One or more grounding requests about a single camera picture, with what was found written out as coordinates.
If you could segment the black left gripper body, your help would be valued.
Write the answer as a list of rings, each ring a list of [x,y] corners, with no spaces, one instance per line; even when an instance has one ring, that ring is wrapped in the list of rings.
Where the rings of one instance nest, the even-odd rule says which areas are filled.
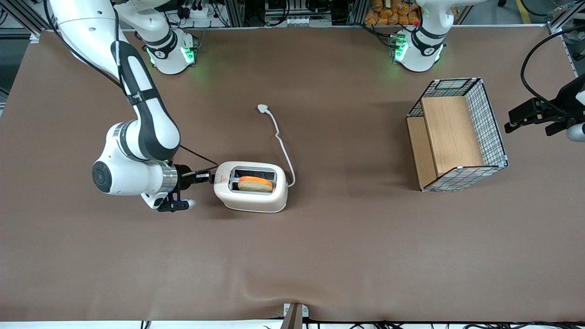
[[[584,85],[585,76],[580,75],[558,91],[554,105],[565,118],[584,121]]]

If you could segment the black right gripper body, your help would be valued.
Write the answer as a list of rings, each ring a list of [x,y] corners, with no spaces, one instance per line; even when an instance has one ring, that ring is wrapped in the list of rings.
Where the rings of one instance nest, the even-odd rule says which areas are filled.
[[[176,164],[176,171],[177,171],[177,190],[186,190],[188,189],[194,181],[195,174],[186,175],[192,172],[192,169],[189,166],[183,164]]]

